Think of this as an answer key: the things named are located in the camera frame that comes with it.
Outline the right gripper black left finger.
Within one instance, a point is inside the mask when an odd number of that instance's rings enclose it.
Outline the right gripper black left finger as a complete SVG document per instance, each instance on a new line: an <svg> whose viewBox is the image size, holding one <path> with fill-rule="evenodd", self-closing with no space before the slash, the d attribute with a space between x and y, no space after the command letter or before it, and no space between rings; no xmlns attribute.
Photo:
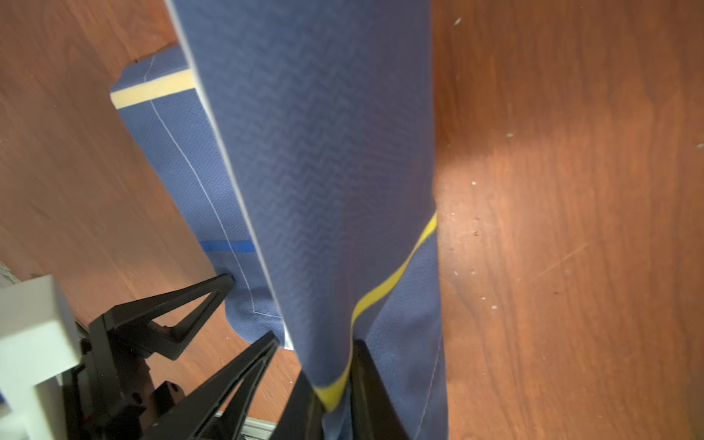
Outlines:
<svg viewBox="0 0 704 440"><path fill-rule="evenodd" d="M325 409L301 372L269 440L323 440Z"/></svg>

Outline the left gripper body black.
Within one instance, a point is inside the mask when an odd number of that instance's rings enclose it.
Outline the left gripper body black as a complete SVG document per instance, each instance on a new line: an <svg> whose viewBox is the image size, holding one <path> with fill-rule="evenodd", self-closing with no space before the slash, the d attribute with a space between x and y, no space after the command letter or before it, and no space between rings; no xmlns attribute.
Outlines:
<svg viewBox="0 0 704 440"><path fill-rule="evenodd" d="M184 397L156 387L144 357L104 331L80 340L79 364L60 374L69 439L139 439Z"/></svg>

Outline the blue checked pillowcase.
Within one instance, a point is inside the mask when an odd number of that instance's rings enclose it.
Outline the blue checked pillowcase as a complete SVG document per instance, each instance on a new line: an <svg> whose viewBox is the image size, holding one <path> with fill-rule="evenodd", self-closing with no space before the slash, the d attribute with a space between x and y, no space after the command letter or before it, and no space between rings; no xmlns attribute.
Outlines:
<svg viewBox="0 0 704 440"><path fill-rule="evenodd" d="M179 44L111 99L217 273L352 436L366 343L412 439L449 434L426 1L170 1Z"/></svg>

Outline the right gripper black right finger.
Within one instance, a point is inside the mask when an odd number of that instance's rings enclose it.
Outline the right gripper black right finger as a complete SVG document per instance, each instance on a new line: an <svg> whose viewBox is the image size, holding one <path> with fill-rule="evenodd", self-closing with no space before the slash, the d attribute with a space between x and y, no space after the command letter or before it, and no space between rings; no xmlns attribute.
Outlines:
<svg viewBox="0 0 704 440"><path fill-rule="evenodd" d="M369 349L362 340L354 341L349 379L353 438L409 440Z"/></svg>

